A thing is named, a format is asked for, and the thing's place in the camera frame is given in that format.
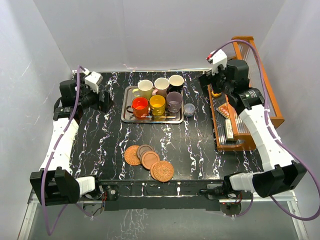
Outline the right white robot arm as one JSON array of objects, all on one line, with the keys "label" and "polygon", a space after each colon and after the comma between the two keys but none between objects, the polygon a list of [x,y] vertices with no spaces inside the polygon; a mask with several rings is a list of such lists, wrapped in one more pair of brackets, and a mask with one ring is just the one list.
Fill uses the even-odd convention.
[{"label": "right white robot arm", "polygon": [[249,85],[246,61],[219,60],[199,77],[201,86],[211,85],[214,93],[224,93],[229,104],[246,125],[258,149],[263,171],[234,173],[224,177],[219,191],[233,199],[241,191],[258,193],[262,198],[296,188],[306,174],[305,167],[280,146],[280,137],[270,134],[274,126],[269,120],[267,101],[259,89]]}]

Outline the aluminium frame rail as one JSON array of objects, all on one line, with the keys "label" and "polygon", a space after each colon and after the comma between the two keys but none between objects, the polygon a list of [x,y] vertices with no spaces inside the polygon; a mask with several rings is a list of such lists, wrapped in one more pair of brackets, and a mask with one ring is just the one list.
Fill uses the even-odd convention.
[{"label": "aluminium frame rail", "polygon": [[52,240],[306,240],[297,198],[246,195],[239,203],[204,196],[120,196],[48,208]]}]

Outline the orange red mug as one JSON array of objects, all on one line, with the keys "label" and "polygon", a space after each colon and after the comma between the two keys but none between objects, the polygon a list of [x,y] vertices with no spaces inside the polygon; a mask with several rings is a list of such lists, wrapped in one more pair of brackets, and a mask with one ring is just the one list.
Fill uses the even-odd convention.
[{"label": "orange red mug", "polygon": [[133,114],[136,118],[148,117],[149,101],[145,97],[136,97],[132,100],[131,105],[126,107],[126,111]]}]

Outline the light brown wooden coaster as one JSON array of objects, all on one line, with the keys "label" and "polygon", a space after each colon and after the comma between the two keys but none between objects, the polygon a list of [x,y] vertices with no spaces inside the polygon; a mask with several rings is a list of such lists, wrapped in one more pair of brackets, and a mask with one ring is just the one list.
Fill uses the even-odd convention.
[{"label": "light brown wooden coaster", "polygon": [[145,151],[143,154],[142,154],[142,157],[141,157],[141,164],[143,165],[143,167],[147,170],[150,170],[151,169],[151,166],[154,164],[154,163],[157,163],[160,161],[160,157],[159,155],[154,152],[154,151]]}]

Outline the cream yellow mug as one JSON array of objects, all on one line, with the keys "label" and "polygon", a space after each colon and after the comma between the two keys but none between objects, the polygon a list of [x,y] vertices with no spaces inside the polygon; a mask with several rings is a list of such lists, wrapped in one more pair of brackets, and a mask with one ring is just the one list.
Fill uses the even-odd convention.
[{"label": "cream yellow mug", "polygon": [[140,80],[137,88],[132,90],[132,94],[135,97],[143,97],[149,100],[152,97],[153,86],[153,83],[148,79]]}]

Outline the dark brown wooden coaster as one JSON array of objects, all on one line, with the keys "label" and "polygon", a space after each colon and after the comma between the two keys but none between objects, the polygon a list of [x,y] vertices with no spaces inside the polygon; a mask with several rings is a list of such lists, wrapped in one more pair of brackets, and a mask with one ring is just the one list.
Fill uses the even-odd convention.
[{"label": "dark brown wooden coaster", "polygon": [[138,149],[137,149],[137,152],[136,152],[138,159],[139,159],[139,160],[141,159],[141,157],[143,156],[143,153],[144,153],[144,152],[149,152],[149,151],[154,152],[155,149],[154,149],[151,145],[148,145],[148,144],[142,144],[142,145],[140,145],[140,146],[138,147]]}]

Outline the white eraser box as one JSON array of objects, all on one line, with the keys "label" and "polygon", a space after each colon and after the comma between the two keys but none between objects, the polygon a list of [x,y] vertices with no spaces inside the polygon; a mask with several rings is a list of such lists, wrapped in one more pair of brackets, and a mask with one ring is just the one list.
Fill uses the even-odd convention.
[{"label": "white eraser box", "polygon": [[225,119],[225,138],[227,141],[234,140],[233,128],[230,119]]}]

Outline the lilac mug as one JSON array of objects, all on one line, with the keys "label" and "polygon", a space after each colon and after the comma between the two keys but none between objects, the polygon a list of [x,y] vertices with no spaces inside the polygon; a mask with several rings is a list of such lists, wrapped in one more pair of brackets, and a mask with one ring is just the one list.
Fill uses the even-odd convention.
[{"label": "lilac mug", "polygon": [[173,91],[166,96],[167,110],[170,113],[177,113],[180,111],[183,103],[183,96],[181,93]]}]

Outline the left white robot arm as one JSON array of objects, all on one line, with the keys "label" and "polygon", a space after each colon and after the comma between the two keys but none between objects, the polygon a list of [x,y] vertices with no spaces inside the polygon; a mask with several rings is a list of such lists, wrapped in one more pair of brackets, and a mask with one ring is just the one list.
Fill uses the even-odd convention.
[{"label": "left white robot arm", "polygon": [[71,150],[78,133],[83,111],[88,108],[107,113],[113,104],[108,91],[100,86],[103,77],[93,71],[83,79],[59,84],[60,97],[53,107],[53,132],[39,171],[30,174],[31,186],[41,204],[46,206],[75,204],[88,195],[97,200],[103,195],[98,177],[72,176]]}]

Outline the silver metal tray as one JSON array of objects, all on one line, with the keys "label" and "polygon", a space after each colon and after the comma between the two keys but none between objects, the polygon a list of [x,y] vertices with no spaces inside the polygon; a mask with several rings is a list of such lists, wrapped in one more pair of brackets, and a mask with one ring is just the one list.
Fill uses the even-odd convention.
[{"label": "silver metal tray", "polygon": [[124,90],[122,110],[121,110],[121,120],[125,123],[148,123],[148,124],[180,124],[184,120],[184,102],[181,104],[181,109],[179,112],[172,113],[165,111],[161,116],[153,116],[151,109],[149,108],[149,115],[145,118],[138,118],[133,113],[128,112],[127,110],[132,105],[132,101],[135,98],[133,90],[137,86],[128,86]]}]

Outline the woven rattan coaster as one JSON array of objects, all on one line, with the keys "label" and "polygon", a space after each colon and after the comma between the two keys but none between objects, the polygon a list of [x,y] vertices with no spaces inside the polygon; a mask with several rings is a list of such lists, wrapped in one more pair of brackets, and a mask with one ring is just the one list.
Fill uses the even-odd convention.
[{"label": "woven rattan coaster", "polygon": [[127,164],[131,166],[138,166],[141,164],[141,161],[137,155],[138,148],[139,148],[139,145],[132,145],[125,150],[124,160]]},{"label": "woven rattan coaster", "polygon": [[170,162],[162,160],[151,166],[150,173],[154,179],[160,182],[168,182],[174,176],[174,167]]}]

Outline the black mug white inside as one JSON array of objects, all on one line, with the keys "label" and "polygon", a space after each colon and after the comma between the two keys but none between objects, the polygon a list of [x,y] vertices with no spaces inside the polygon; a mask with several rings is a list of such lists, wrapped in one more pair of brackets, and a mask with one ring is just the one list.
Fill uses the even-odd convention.
[{"label": "black mug white inside", "polygon": [[168,93],[178,92],[181,93],[185,84],[185,79],[180,75],[172,75],[169,79]]}]

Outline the clear jar of paperclips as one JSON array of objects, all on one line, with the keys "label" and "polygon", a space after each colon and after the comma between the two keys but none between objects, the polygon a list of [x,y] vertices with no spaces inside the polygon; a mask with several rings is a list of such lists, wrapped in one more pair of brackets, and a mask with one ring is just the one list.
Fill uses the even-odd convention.
[{"label": "clear jar of paperclips", "polygon": [[186,103],[183,107],[183,114],[185,117],[190,118],[194,115],[196,107],[192,103]]}]

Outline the pink mug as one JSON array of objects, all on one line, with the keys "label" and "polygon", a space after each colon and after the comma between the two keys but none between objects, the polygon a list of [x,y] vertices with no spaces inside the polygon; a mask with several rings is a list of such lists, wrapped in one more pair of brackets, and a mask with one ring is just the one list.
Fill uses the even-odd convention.
[{"label": "pink mug", "polygon": [[170,86],[170,82],[167,78],[159,77],[154,81],[154,87],[155,89],[152,92],[152,95],[160,95],[162,97],[167,96],[167,89]]}]

